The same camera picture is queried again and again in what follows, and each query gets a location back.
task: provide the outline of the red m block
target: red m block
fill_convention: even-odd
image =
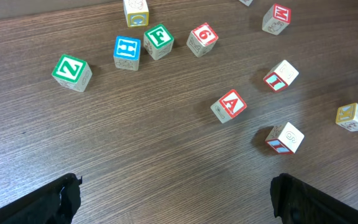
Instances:
[[[273,17],[280,21],[291,23],[291,9],[274,4]]]

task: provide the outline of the wooden block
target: wooden block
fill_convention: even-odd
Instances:
[[[349,131],[358,131],[358,103],[338,108],[335,123]]]
[[[173,37],[162,24],[146,31],[143,38],[144,48],[154,60],[162,58],[172,50]]]
[[[149,8],[146,0],[124,0],[124,12],[128,27],[149,24]]]
[[[280,92],[291,85],[299,72],[286,60],[274,66],[264,77],[264,82],[274,91]]]
[[[201,57],[212,50],[218,38],[208,23],[204,23],[190,32],[187,46],[197,57]]]
[[[222,123],[233,119],[246,108],[247,104],[236,90],[226,93],[226,95],[211,106],[211,110]]]
[[[275,126],[265,142],[279,154],[294,154],[304,137],[294,125],[287,122]]]
[[[246,6],[249,6],[252,3],[253,0],[240,0],[241,3],[245,4]]]
[[[92,71],[84,60],[63,54],[52,72],[52,77],[64,87],[84,92],[92,77]]]
[[[262,30],[278,35],[291,23],[291,9],[274,4],[264,16]]]
[[[117,68],[138,71],[140,60],[140,40],[117,36],[114,48],[114,62]]]

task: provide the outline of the blue h block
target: blue h block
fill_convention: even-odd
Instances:
[[[138,60],[140,57],[140,40],[117,36],[114,56],[127,60]]]

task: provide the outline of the yellow b block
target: yellow b block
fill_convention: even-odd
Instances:
[[[355,115],[356,115],[356,103],[342,106],[338,108],[338,112],[336,113],[335,123],[338,124],[343,121],[353,120]]]

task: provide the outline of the wooden table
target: wooden table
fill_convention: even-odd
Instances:
[[[122,3],[0,21],[0,207],[67,172],[83,176],[74,223],[280,223],[270,181],[287,172],[358,209],[358,132],[335,124],[358,102],[358,2],[290,1],[291,24],[261,30],[273,1],[150,0],[150,27],[175,37],[138,72],[116,69]],[[190,30],[219,36],[196,58]],[[93,71],[84,93],[51,76],[61,54]],[[263,76],[286,59],[300,71],[273,93]],[[221,124],[209,108],[230,89],[248,108]],[[305,139],[291,156],[264,143],[290,121]]]

